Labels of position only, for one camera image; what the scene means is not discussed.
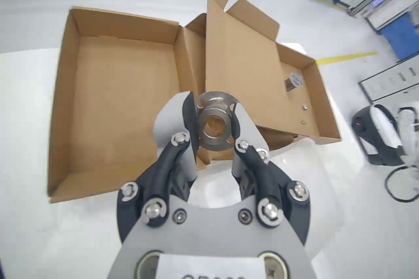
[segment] bolt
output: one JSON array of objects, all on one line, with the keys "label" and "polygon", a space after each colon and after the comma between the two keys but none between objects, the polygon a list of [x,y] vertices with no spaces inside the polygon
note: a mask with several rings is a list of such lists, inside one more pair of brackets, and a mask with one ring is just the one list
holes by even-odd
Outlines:
[{"label": "bolt", "polygon": [[247,150],[249,148],[249,143],[246,140],[241,140],[238,147],[243,150]]},{"label": "bolt", "polygon": [[160,215],[160,210],[161,207],[159,204],[150,204],[145,209],[145,214],[147,214],[150,219],[155,219]]},{"label": "bolt", "polygon": [[259,153],[259,157],[262,158],[263,162],[265,164],[268,164],[269,163],[269,153],[265,149],[262,149],[262,148],[258,148],[257,152]]},{"label": "bolt", "polygon": [[263,214],[265,214],[270,220],[275,220],[278,215],[278,208],[274,204],[267,204],[264,208]]},{"label": "bolt", "polygon": [[175,141],[179,144],[184,143],[186,140],[186,137],[183,134],[176,134],[175,135]]},{"label": "bolt", "polygon": [[297,184],[294,187],[294,192],[295,192],[295,195],[297,195],[298,197],[303,197],[307,193],[305,188],[300,184]]},{"label": "bolt", "polygon": [[135,182],[127,182],[121,187],[122,202],[132,200],[138,194],[138,185]]},{"label": "bolt", "polygon": [[252,222],[252,213],[244,208],[238,212],[238,219],[244,225],[250,224]]},{"label": "bolt", "polygon": [[308,192],[308,188],[303,183],[295,182],[295,185],[290,186],[289,188],[289,194],[294,200],[301,202],[308,200],[310,193]]},{"label": "bolt", "polygon": [[132,191],[133,191],[132,185],[130,185],[130,184],[123,185],[121,187],[121,191],[122,191],[122,195],[124,195],[124,197],[130,196],[132,194]]},{"label": "bolt", "polygon": [[181,208],[175,210],[172,220],[178,225],[183,224],[186,220],[186,211]]}]

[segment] open cardboard box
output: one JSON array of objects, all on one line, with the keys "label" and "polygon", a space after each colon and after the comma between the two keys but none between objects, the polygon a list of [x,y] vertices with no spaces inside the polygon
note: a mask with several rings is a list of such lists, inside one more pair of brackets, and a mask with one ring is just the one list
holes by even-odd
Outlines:
[{"label": "open cardboard box", "polygon": [[[208,0],[205,90],[235,96],[270,150],[304,137],[317,144],[340,141],[316,61],[276,43],[280,25],[248,1],[224,11],[227,1]],[[293,72],[304,85],[287,92],[284,81]],[[201,158],[207,162],[220,154]],[[231,158],[232,151],[221,159]]]},{"label": "open cardboard box", "polygon": [[[205,91],[234,95],[271,150],[302,137],[340,141],[315,61],[275,43],[278,23],[246,0],[224,12],[227,1],[208,0],[208,14],[186,27],[70,10],[51,116],[51,202],[114,191],[143,173],[156,160],[154,120],[182,91],[193,91],[195,98]],[[287,93],[284,80],[295,71],[305,85]],[[197,167],[232,154],[200,148]]]},{"label": "open cardboard box", "polygon": [[[51,202],[117,190],[154,163],[153,125],[161,108],[178,92],[198,96],[205,88],[202,23],[205,14],[182,28],[130,14],[70,10],[51,116]],[[199,158],[197,165],[205,167]]]}]

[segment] white floor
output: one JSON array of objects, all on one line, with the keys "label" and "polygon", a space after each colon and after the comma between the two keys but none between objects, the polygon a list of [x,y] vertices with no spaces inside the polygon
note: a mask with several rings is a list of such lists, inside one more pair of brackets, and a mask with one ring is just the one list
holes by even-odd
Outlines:
[{"label": "white floor", "polygon": [[[395,63],[395,56],[386,41],[377,36],[364,21],[353,19],[343,11],[311,0],[248,1],[281,24],[277,41],[300,43],[308,55],[314,58],[378,52],[375,56],[320,67],[326,86],[347,121],[350,121],[353,113],[368,105],[357,82]],[[87,221],[88,225],[84,224],[85,233],[79,238],[71,243],[60,242],[61,234],[66,229],[75,228],[82,221],[86,223],[85,216],[92,211],[102,217],[102,226],[114,232],[114,193],[104,194],[94,200],[81,200],[76,209],[73,204],[68,203],[51,206],[46,200],[46,163],[43,158],[46,158],[47,153],[53,84],[46,83],[40,90],[39,82],[51,81],[54,69],[41,71],[36,67],[44,67],[45,60],[49,60],[49,67],[56,64],[69,7],[77,5],[138,13],[177,20],[185,25],[197,14],[205,12],[206,2],[207,0],[0,0],[0,57],[8,57],[0,60],[0,74],[14,68],[33,72],[30,79],[27,74],[22,74],[20,79],[2,80],[0,85],[0,119],[4,122],[0,127],[9,130],[16,124],[17,129],[8,133],[0,132],[0,151],[5,153],[0,166],[0,206],[2,209],[8,206],[6,211],[2,211],[3,218],[0,220],[0,258],[7,278],[70,275],[75,273],[74,268],[78,265],[75,260],[81,254],[89,258],[94,253],[96,259],[107,261],[114,256],[113,253],[106,253],[106,249],[112,249],[109,242],[116,242],[114,246],[117,246],[117,240],[107,238],[106,233],[99,235],[94,232],[97,229],[97,218],[90,224]],[[50,50],[54,51],[54,55],[46,54]],[[9,111],[15,107],[21,107],[22,117],[8,118],[8,114],[13,114]],[[33,107],[44,110],[41,118],[30,118]],[[42,138],[42,148],[30,145],[31,136],[38,136],[38,130],[42,130],[45,135]],[[41,167],[42,172],[39,167],[27,170],[24,165],[34,158],[41,166],[45,166]],[[33,177],[33,184],[30,186],[20,186],[21,177],[15,174],[16,166],[21,164],[25,167],[21,175],[26,180]],[[400,204],[391,200],[382,186],[388,171],[387,168],[366,166],[355,184],[346,190],[346,194],[338,196],[345,212],[345,224],[335,240],[313,261],[320,279],[419,276],[417,262],[414,262],[419,248],[418,204]],[[41,201],[36,207],[33,204],[35,200]],[[65,265],[61,264],[58,268],[48,263],[48,252],[62,251],[60,247],[64,247],[67,253],[71,253],[72,249],[79,249],[79,244],[84,245],[79,251],[81,254],[70,256]],[[43,249],[42,255],[39,255],[40,249]],[[104,264],[101,273],[84,272],[83,277],[102,278],[109,266],[110,264]]]}]

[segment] cable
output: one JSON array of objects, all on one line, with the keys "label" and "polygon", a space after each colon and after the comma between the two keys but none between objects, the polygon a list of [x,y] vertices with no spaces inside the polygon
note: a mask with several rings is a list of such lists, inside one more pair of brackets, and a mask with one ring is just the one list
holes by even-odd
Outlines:
[{"label": "cable", "polygon": [[398,201],[398,202],[413,202],[413,201],[417,200],[417,198],[419,197],[419,194],[416,194],[413,198],[408,199],[408,200],[399,199],[398,197],[395,197],[395,196],[392,194],[392,192],[390,191],[390,189],[389,189],[389,179],[390,179],[390,177],[392,177],[392,176],[393,176],[393,174],[394,174],[394,173],[396,173],[397,171],[404,170],[404,169],[406,169],[406,168],[408,168],[408,167],[407,167],[407,166],[400,166],[400,167],[398,167],[398,168],[395,168],[393,171],[391,171],[391,172],[389,173],[389,175],[386,177],[386,180],[384,181],[384,187],[386,188],[387,192],[389,193],[389,195],[390,195],[390,196],[391,196],[394,200],[396,200],[396,201]]}]

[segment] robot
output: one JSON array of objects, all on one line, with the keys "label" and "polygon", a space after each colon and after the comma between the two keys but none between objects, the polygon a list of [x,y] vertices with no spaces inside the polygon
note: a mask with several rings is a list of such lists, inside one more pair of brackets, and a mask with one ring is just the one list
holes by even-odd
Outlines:
[{"label": "robot", "polygon": [[[220,137],[204,130],[212,115],[225,123]],[[223,92],[206,92],[195,105],[192,92],[179,93],[158,114],[153,133],[157,161],[118,192],[122,247],[108,279],[178,277],[162,268],[170,256],[187,257],[189,263],[215,261],[211,273],[185,267],[179,279],[222,279],[217,272],[223,267],[220,258],[231,266],[235,259],[262,261],[257,275],[245,273],[246,266],[236,268],[238,279],[316,278],[304,250],[310,225],[308,188],[270,161],[266,141],[239,101]],[[219,209],[188,204],[200,145],[234,148],[232,175],[240,203]]]}]

